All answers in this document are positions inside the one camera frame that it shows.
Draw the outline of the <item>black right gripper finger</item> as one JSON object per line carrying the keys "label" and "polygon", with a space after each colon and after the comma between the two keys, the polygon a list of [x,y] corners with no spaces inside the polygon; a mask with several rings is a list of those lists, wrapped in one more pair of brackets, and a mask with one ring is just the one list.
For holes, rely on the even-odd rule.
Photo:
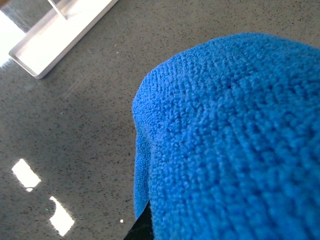
{"label": "black right gripper finger", "polygon": [[124,240],[153,240],[151,204],[147,203],[142,214],[128,231]]}

